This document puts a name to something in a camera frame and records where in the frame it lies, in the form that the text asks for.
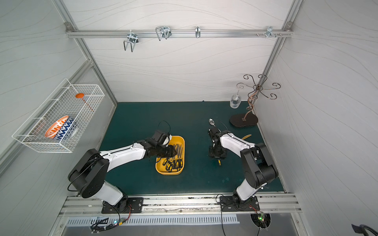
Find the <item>yellow plastic storage tray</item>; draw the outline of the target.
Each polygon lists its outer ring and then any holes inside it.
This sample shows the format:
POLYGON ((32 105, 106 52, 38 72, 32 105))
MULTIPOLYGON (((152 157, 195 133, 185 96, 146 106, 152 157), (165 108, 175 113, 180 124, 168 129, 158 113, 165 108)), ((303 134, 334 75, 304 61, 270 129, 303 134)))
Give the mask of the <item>yellow plastic storage tray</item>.
POLYGON ((156 159, 156 164, 155 164, 155 169, 161 175, 165 175, 165 176, 179 175, 180 173, 182 173, 182 171, 183 171, 183 169, 185 167, 185 140, 184 140, 184 138, 181 137, 181 136, 173 136, 172 139, 169 142, 169 145, 174 145, 174 144, 180 144, 183 147, 183 166, 182 166, 182 169, 179 170, 179 171, 177 171, 176 169, 174 169, 174 170, 172 170, 172 172, 169 173, 162 166, 162 163, 164 162, 164 160, 166 158, 157 158, 156 159))

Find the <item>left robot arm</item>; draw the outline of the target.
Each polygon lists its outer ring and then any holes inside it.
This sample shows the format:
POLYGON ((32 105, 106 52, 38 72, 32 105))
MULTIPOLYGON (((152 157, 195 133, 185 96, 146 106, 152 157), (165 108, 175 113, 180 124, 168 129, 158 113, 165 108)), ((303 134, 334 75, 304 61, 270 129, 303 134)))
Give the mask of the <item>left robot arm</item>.
POLYGON ((112 205, 126 197, 125 193, 106 181, 107 174, 122 165, 149 157, 171 158, 177 150, 163 141, 140 140, 132 145, 108 151, 87 150, 68 174, 68 180, 83 198, 96 197, 112 205))

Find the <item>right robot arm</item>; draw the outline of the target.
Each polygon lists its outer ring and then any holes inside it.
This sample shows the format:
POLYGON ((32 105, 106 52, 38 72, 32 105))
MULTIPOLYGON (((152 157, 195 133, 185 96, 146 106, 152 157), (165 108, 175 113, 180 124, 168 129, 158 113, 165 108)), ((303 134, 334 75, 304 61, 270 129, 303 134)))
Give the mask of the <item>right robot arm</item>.
POLYGON ((225 159, 231 151, 241 158, 244 180, 236 188, 234 201, 246 202, 254 197, 259 189, 271 183, 279 176, 279 171, 265 144, 254 144, 238 138, 229 131, 219 131, 213 127, 208 130, 212 141, 209 156, 225 159))

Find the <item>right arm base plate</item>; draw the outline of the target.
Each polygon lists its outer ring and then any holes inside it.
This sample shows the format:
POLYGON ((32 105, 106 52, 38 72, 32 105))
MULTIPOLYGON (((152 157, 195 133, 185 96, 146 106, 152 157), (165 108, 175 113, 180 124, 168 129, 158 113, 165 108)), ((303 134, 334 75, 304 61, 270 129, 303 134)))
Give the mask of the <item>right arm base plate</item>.
POLYGON ((242 201, 237 195, 220 195, 217 197, 217 201, 223 212, 260 211, 257 196, 253 196, 245 201, 242 201))

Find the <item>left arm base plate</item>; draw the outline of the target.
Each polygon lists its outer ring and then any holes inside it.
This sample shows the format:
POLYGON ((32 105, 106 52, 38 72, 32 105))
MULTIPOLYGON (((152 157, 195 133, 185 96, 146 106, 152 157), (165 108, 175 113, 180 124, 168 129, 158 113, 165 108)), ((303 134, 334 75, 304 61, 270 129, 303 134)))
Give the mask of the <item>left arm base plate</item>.
POLYGON ((111 205, 104 201, 102 205, 102 214, 117 214, 117 213, 141 213, 143 207, 144 198, 122 198, 116 205, 111 205))

